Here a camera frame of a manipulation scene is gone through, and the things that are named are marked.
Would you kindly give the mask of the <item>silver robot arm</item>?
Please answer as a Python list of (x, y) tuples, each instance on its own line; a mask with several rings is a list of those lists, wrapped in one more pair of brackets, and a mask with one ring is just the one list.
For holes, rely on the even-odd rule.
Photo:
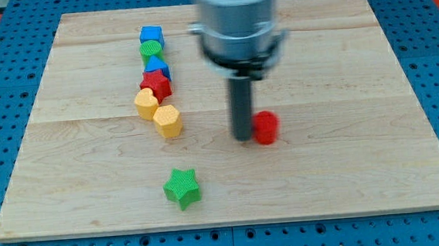
[(275, 0), (194, 0), (198, 20), (189, 26), (205, 58), (229, 78), (262, 80), (280, 59), (287, 35), (277, 30)]

